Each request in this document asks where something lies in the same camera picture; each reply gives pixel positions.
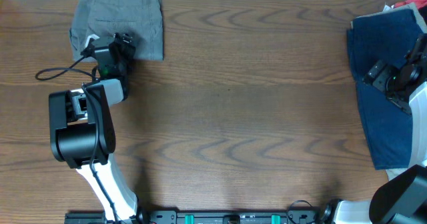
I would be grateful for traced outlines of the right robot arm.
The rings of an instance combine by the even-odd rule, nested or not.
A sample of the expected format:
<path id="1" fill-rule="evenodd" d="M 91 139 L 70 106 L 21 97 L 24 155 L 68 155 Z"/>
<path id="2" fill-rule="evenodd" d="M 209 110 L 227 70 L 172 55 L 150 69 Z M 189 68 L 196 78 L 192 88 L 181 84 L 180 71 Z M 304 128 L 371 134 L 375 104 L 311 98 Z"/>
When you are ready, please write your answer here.
<path id="1" fill-rule="evenodd" d="M 330 201 L 316 223 L 413 224 L 426 222 L 426 35 L 421 34 L 402 67 L 378 61 L 363 82 L 375 87 L 412 118 L 408 167 L 390 170 L 390 180 L 367 201 Z"/>

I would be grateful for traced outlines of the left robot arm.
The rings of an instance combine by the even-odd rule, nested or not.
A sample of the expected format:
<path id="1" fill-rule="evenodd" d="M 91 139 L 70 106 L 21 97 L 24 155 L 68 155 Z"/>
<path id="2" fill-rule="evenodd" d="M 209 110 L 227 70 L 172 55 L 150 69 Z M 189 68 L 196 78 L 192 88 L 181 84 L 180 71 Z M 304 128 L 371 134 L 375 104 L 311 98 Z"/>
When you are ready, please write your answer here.
<path id="1" fill-rule="evenodd" d="M 136 44 L 123 33 L 90 35 L 82 59 L 97 61 L 81 88 L 49 95 L 49 132 L 53 156 L 76 170 L 91 186 L 104 210 L 68 213 L 65 223 L 144 223 L 114 157 L 116 136 L 110 107 L 128 97 L 128 71 Z"/>

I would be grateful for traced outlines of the grey shorts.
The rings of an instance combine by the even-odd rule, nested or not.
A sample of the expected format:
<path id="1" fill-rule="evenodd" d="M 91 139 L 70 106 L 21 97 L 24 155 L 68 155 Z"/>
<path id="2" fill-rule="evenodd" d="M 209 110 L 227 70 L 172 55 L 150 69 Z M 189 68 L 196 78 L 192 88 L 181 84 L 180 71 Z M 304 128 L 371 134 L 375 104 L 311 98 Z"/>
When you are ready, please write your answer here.
<path id="1" fill-rule="evenodd" d="M 131 35 L 135 59 L 163 60 L 161 0 L 79 0 L 69 29 L 73 59 L 78 60 L 89 37 Z"/>

